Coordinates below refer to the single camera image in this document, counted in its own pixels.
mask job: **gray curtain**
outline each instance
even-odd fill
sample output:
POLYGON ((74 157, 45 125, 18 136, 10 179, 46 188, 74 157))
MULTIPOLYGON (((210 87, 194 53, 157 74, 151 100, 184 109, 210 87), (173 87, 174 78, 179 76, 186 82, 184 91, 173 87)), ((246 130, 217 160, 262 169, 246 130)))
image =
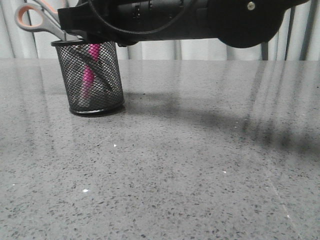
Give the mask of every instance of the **gray curtain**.
MULTIPOLYGON (((56 58, 47 32, 29 33, 19 29, 14 12, 32 0, 0 0, 0 58, 56 58)), ((55 8, 60 1, 47 0, 55 8)), ((78 0, 69 0, 74 6, 78 0)), ((32 12, 25 21, 39 23, 32 12)), ((218 39, 139 42, 118 48, 119 59, 147 60, 314 60, 320 59, 320 3, 311 0, 288 10, 280 31, 269 42, 246 49, 224 45, 218 39)))

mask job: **gray speckled countertop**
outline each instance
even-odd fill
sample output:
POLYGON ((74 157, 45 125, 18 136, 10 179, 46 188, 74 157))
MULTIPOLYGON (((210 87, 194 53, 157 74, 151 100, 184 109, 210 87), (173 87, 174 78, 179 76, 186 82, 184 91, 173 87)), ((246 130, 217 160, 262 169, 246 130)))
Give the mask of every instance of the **gray speckled countertop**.
POLYGON ((56 59, 0 60, 1 240, 320 239, 320 62, 120 72, 88 118, 56 59))

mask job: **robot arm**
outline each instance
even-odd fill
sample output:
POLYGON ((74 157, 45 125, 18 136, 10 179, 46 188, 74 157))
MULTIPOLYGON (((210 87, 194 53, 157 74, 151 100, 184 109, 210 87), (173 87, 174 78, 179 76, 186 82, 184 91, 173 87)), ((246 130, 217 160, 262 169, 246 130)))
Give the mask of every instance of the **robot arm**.
POLYGON ((308 0, 79 0, 61 28, 89 43, 219 38, 236 48, 268 42, 287 9, 308 0))

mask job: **mesh pencil cup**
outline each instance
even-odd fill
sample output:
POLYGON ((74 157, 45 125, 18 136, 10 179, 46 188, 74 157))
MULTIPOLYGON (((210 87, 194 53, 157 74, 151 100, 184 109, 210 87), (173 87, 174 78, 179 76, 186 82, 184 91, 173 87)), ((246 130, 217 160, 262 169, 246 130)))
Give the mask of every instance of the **mesh pencil cup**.
POLYGON ((70 112, 93 115, 124 103, 114 42, 54 41, 70 112))

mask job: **wire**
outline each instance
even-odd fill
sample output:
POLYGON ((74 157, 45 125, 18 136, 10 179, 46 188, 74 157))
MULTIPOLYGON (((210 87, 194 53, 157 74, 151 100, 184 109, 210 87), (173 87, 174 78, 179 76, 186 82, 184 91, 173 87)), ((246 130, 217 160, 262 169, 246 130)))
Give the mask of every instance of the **wire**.
POLYGON ((160 32, 160 31, 163 31, 163 30, 167 29, 168 27, 170 27, 174 23, 176 23, 197 2, 197 0, 191 0, 191 2, 185 8, 183 8, 183 10, 181 12, 179 12, 173 19, 171 19, 169 22, 167 22, 166 24, 164 24, 161 27, 158 27, 158 28, 153 29, 153 30, 148 30, 148 31, 129 31, 129 30, 125 30, 125 29, 121 29, 121 28, 118 28, 116 26, 113 26, 112 24, 107 22, 100 15, 100 13, 97 11, 96 7, 93 4, 93 0, 87 0, 87 1, 89 3, 89 6, 90 6, 91 11, 93 12, 93 14, 103 23, 103 25, 107 29, 112 30, 112 31, 114 31, 114 32, 116 32, 118 34, 132 34, 132 35, 151 35, 151 34, 156 34, 156 33, 160 32))

